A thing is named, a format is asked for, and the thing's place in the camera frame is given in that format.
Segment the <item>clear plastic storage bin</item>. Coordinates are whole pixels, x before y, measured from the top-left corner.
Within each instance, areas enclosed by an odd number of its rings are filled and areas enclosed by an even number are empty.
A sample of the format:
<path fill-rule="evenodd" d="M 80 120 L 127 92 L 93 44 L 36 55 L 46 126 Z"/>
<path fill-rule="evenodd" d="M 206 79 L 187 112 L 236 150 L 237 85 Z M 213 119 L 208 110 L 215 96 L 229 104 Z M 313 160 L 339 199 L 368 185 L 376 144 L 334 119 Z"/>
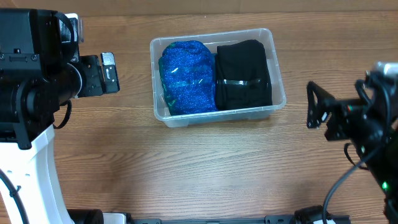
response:
<path fill-rule="evenodd" d="M 164 100 L 164 90 L 159 73 L 159 59 L 168 45 L 176 41 L 197 40 L 215 54 L 216 48 L 219 45 L 232 45 L 251 39 L 258 40 L 265 48 L 267 66 L 272 84 L 271 106 L 178 116 L 172 116 L 169 113 L 169 108 Z M 287 102 L 279 61 L 275 50 L 274 38 L 272 32 L 266 28 L 155 38 L 150 43 L 150 59 L 154 115 L 159 121 L 164 122 L 165 125 L 170 128 L 237 119 L 265 119 L 275 110 L 282 109 Z"/>

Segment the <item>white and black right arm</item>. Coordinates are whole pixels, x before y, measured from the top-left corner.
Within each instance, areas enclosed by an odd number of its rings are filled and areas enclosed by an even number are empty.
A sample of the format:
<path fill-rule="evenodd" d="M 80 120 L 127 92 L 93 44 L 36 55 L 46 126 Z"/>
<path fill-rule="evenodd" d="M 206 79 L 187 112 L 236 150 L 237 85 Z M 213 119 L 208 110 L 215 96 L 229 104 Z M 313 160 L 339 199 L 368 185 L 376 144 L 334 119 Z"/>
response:
<path fill-rule="evenodd" d="M 328 141 L 345 140 L 356 148 L 359 161 L 336 181 L 322 205 L 297 210 L 291 223 L 348 223 L 327 210 L 337 188 L 357 169 L 369 171 L 384 192 L 384 215 L 397 223 L 397 63 L 378 62 L 357 80 L 358 97 L 338 100 L 315 82 L 307 85 L 307 127 L 326 123 Z"/>

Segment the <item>large black garment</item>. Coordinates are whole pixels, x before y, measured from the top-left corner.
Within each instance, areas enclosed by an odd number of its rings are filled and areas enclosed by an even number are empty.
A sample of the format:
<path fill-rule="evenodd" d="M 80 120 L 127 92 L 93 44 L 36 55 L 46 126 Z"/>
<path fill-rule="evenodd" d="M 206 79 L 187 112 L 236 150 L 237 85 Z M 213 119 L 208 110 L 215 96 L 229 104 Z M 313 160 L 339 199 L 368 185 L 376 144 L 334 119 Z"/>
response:
<path fill-rule="evenodd" d="M 219 110 L 272 105 L 266 52 L 258 40 L 218 46 L 215 63 L 215 100 Z"/>

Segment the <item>blue sequin fabric garment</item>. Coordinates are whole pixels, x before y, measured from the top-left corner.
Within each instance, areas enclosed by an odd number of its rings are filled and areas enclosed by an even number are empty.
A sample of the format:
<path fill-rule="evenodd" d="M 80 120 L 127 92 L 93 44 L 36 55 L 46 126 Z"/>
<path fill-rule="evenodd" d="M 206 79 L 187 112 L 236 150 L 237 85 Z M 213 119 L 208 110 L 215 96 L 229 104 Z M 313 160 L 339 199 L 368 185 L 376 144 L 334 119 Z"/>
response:
<path fill-rule="evenodd" d="M 164 99 L 172 116 L 217 111 L 215 59 L 196 40 L 168 45 L 159 59 Z"/>

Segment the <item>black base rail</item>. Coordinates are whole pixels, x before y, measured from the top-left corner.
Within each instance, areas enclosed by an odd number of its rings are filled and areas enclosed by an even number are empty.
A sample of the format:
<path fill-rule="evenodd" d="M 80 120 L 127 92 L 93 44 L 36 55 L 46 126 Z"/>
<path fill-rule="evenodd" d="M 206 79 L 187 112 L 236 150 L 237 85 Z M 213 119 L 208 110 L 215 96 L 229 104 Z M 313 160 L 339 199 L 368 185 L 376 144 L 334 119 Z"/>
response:
<path fill-rule="evenodd" d="M 158 218 L 136 219 L 127 217 L 127 224 L 294 224 L 293 215 L 268 215 L 262 218 L 222 218 L 161 220 Z"/>

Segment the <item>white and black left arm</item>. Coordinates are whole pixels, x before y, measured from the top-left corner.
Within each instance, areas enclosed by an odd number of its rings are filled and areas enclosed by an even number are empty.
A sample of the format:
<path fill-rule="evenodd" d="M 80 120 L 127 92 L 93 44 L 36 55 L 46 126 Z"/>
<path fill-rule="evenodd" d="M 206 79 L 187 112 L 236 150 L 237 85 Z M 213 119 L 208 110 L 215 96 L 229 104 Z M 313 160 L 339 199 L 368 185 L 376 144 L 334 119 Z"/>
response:
<path fill-rule="evenodd" d="M 126 223 L 125 213 L 68 209 L 55 167 L 55 113 L 117 93 L 114 54 L 80 55 L 76 14 L 1 9 L 1 196 L 12 223 Z"/>

